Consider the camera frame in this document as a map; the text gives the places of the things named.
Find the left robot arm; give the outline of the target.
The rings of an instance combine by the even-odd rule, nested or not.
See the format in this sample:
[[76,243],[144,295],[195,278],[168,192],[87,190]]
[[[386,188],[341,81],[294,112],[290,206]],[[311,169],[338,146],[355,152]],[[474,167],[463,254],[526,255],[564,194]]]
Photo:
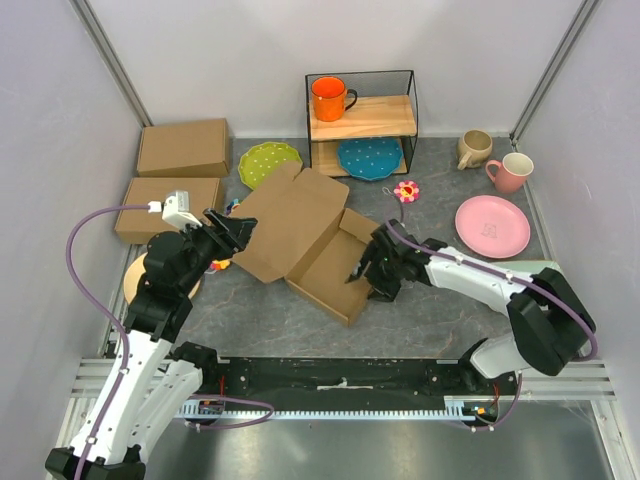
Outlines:
[[140,210],[176,225],[148,243],[145,272],[124,321],[115,320],[122,344],[83,427],[70,446],[54,448],[46,471],[55,479],[141,479],[161,435],[188,397],[208,393],[219,382],[214,350],[179,348],[156,388],[150,383],[189,316],[190,292],[215,260],[245,250],[255,218],[230,218],[213,209],[201,222],[168,202]]

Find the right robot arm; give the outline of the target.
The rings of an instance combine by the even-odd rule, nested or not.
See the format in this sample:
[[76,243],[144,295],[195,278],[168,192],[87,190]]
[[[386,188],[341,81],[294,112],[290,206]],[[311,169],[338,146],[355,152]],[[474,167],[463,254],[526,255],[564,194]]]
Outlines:
[[556,376],[568,363],[597,353],[593,319],[564,275],[551,267],[537,273],[501,268],[435,239],[418,242],[390,220],[372,232],[347,280],[360,278],[369,283],[372,299],[391,302],[403,282],[417,282],[463,294],[509,320],[510,333],[466,352],[457,377],[469,393],[481,393],[516,370]]

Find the large cardboard box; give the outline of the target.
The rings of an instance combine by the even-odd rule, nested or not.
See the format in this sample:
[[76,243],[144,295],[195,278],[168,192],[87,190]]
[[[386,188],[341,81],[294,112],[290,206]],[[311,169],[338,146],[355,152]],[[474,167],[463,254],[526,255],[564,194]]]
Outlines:
[[231,215],[255,218],[233,262],[264,284],[284,280],[346,327],[366,306],[372,287],[348,280],[372,233],[373,220],[348,208],[349,187],[288,161],[269,174]]

